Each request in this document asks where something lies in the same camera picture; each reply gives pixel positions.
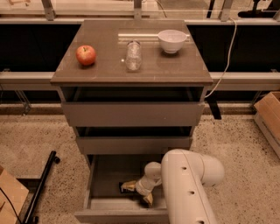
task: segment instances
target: white cable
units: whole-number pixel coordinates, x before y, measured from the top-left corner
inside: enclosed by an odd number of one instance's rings
[[[213,93],[213,91],[216,90],[216,88],[219,86],[219,84],[220,84],[222,78],[223,78],[224,75],[226,74],[226,71],[228,70],[228,67],[229,67],[229,63],[230,63],[230,54],[231,54],[231,50],[232,50],[233,43],[234,43],[234,40],[235,40],[235,34],[236,34],[236,31],[237,31],[237,23],[236,23],[236,21],[235,21],[234,19],[232,19],[232,18],[230,18],[230,20],[232,20],[232,21],[234,22],[234,35],[233,35],[233,37],[232,37],[232,39],[231,39],[231,43],[230,43],[230,46],[229,46],[229,49],[228,49],[228,53],[227,53],[227,66],[226,66],[226,68],[225,68],[223,74],[221,75],[219,81],[217,82],[217,84],[214,86],[214,88],[212,89],[212,91],[211,91],[209,94],[207,94],[207,95],[205,96],[205,98],[207,98],[208,96],[210,96],[210,95]]]

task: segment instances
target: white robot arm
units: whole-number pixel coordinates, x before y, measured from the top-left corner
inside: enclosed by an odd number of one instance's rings
[[[215,157],[189,150],[168,151],[161,164],[148,163],[144,176],[126,182],[122,189],[136,190],[152,206],[152,190],[162,183],[171,224],[216,224],[203,186],[215,186],[224,177],[224,168]]]

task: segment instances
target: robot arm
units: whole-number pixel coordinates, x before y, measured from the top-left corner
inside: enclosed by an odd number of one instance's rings
[[[221,162],[188,150],[170,150],[161,165],[170,223],[217,223],[203,186],[214,186],[222,181]]]

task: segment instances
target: dresser top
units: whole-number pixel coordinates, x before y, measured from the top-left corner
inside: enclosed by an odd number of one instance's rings
[[[175,54],[165,53],[158,33],[179,30],[188,34]],[[142,65],[131,72],[125,65],[127,44],[142,47]],[[79,46],[96,51],[92,66],[76,59]],[[211,85],[213,83],[197,46],[181,20],[85,20],[51,79],[53,85]]]

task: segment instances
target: open drawer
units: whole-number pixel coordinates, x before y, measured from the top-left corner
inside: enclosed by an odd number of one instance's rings
[[[153,190],[153,208],[136,192],[121,192],[120,183],[138,180],[151,161],[161,162],[161,155],[95,156],[87,184],[84,210],[76,212],[80,223],[168,222],[161,186]]]

